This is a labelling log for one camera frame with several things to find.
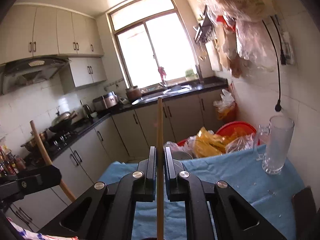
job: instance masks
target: blue tablecloth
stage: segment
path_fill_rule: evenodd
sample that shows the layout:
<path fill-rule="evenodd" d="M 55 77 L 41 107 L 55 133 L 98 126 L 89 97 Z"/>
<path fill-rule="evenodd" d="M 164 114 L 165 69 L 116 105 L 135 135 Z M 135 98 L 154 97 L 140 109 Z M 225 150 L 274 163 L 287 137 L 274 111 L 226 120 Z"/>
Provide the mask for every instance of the blue tablecloth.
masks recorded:
<path fill-rule="evenodd" d="M 258 147 L 264 151 L 265 146 Z M 304 184 L 289 160 L 277 175 L 266 174 L 261 161 L 255 160 L 252 150 L 232 154 L 183 161 L 185 169 L 201 180 L 216 183 L 225 180 L 288 240 L 294 240 L 295 220 L 291 197 Z M 137 164 L 112 163 L 100 181 L 110 184 L 137 169 Z M 187 239 L 184 202 L 164 202 L 165 239 Z M 138 202 L 132 230 L 132 239 L 156 237 L 156 201 Z"/>

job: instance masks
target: kitchen counter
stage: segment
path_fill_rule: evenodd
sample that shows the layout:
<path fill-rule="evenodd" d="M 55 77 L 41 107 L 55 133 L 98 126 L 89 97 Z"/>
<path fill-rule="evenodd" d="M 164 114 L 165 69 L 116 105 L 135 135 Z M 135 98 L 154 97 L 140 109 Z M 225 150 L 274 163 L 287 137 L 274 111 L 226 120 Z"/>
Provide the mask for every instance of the kitchen counter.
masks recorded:
<path fill-rule="evenodd" d="M 162 97 L 162 100 L 169 101 L 193 94 L 200 94 L 208 91 L 218 90 L 227 88 L 227 80 L 221 79 L 221 78 L 212 78 L 211 83 L 207 84 L 190 84 L 192 86 L 192 89 L 189 91 L 184 91 L 181 93 L 171 94 L 171 95 L 165 95 Z M 152 101 L 148 102 L 140 102 L 138 104 L 132 105 L 119 105 L 118 107 L 115 106 L 114 108 L 109 109 L 109 111 L 100 112 L 96 118 L 91 119 L 81 119 L 78 122 L 74 123 L 72 125 L 72 135 L 68 137 L 65 141 L 65 144 L 63 146 L 60 146 L 59 148 L 52 149 L 48 151 L 48 154 L 52 161 L 54 161 L 61 153 L 63 153 L 68 147 L 70 147 L 72 144 L 74 144 L 77 140 L 79 140 L 82 136 L 84 136 L 86 133 L 88 133 L 90 130 L 92 130 L 95 126 L 97 126 L 99 123 L 103 122 L 107 118 L 111 117 L 112 115 L 119 114 L 125 111 L 130 111 L 133 109 L 137 109 L 140 107 L 145 107 L 147 105 L 152 105 L 157 103 L 157 98 L 153 99 Z M 30 159 L 33 157 L 33 153 L 30 153 L 26 158 L 27 164 L 30 163 Z M 29 164 L 29 169 L 34 169 L 35 165 Z"/>

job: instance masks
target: silver screw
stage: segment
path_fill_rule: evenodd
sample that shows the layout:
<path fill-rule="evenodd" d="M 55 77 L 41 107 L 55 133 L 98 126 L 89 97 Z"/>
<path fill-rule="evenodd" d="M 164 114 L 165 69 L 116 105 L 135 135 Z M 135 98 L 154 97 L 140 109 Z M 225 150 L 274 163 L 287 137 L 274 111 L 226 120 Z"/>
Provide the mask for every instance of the silver screw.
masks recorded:
<path fill-rule="evenodd" d="M 179 176 L 182 177 L 182 178 L 187 178 L 190 176 L 190 173 L 187 172 L 187 171 L 180 171 L 179 172 Z"/>
<path fill-rule="evenodd" d="M 220 180 L 217 182 L 217 186 L 220 188 L 226 188 L 228 187 L 228 184 L 224 180 Z"/>
<path fill-rule="evenodd" d="M 94 184 L 95 189 L 103 189 L 104 186 L 105 184 L 103 182 L 97 182 L 96 184 Z"/>
<path fill-rule="evenodd" d="M 143 176 L 143 173 L 141 171 L 135 171 L 134 173 L 132 173 L 132 176 L 134 178 L 141 178 Z"/>

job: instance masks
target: wooden stick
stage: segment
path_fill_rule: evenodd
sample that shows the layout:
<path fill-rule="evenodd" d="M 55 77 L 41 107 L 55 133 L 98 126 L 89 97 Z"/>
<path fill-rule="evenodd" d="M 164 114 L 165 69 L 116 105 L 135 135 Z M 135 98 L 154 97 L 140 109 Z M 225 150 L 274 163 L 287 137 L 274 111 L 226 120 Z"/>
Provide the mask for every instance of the wooden stick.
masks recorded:
<path fill-rule="evenodd" d="M 35 123 L 33 122 L 33 120 L 30 121 L 30 125 L 33 131 L 33 135 L 35 137 L 36 143 L 39 147 L 40 153 L 42 155 L 42 158 L 44 159 L 44 162 L 46 165 L 52 165 L 52 161 L 47 153 L 47 150 L 45 149 L 42 140 L 36 130 L 36 126 Z M 73 193 L 70 191 L 70 189 L 68 188 L 68 186 L 64 183 L 64 181 L 61 179 L 60 182 L 60 188 L 63 190 L 63 192 L 67 195 L 68 199 L 70 199 L 71 202 L 76 200 L 75 195 L 73 195 Z"/>
<path fill-rule="evenodd" d="M 163 200 L 163 123 L 162 99 L 158 98 L 158 126 L 157 126 L 157 240 L 164 239 L 164 200 Z"/>

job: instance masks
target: tiled wall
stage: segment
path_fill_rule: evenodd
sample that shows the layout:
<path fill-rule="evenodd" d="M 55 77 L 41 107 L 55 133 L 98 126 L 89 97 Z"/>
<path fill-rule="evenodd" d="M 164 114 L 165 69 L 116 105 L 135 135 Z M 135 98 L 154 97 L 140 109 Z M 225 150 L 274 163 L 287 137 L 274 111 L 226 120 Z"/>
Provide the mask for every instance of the tiled wall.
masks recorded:
<path fill-rule="evenodd" d="M 25 156 L 28 151 L 20 145 L 31 137 L 30 120 L 35 121 L 38 132 L 50 127 L 56 117 L 57 107 L 60 113 L 77 110 L 83 117 L 80 100 L 92 106 L 92 99 L 105 94 L 103 85 L 96 85 L 63 94 L 59 75 L 50 81 L 37 83 L 21 88 L 12 93 L 0 96 L 0 138 L 6 137 L 6 145 L 13 154 Z"/>
<path fill-rule="evenodd" d="M 320 206 L 320 32 L 299 0 L 275 0 L 281 14 L 280 24 L 289 31 L 296 64 L 281 66 L 281 105 L 283 114 L 295 121 L 289 159 L 306 185 L 311 185 L 316 205 Z M 277 34 L 268 25 L 278 44 Z M 230 78 L 226 73 L 217 75 Z M 255 71 L 251 76 L 231 79 L 239 119 L 258 127 L 267 125 L 275 115 L 278 98 L 277 72 Z"/>

